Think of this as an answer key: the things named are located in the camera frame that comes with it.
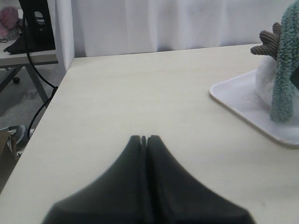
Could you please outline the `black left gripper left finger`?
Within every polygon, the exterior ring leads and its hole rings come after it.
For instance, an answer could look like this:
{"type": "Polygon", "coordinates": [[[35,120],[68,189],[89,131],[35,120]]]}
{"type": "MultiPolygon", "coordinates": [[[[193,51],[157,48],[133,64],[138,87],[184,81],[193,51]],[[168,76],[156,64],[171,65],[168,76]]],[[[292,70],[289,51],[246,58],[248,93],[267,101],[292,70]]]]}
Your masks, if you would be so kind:
{"type": "Polygon", "coordinates": [[[146,138],[131,136],[112,166],[79,192],[55,203],[44,224],[148,224],[146,138]]]}

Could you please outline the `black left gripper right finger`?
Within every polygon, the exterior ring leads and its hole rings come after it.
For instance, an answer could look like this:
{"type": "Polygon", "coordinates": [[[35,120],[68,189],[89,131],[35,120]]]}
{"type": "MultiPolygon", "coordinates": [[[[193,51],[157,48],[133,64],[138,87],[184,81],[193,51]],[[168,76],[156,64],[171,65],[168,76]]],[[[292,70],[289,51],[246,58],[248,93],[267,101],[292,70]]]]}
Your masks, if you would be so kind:
{"type": "Polygon", "coordinates": [[[253,224],[243,207],[200,183],[157,135],[148,138],[146,172],[156,224],[253,224]]]}

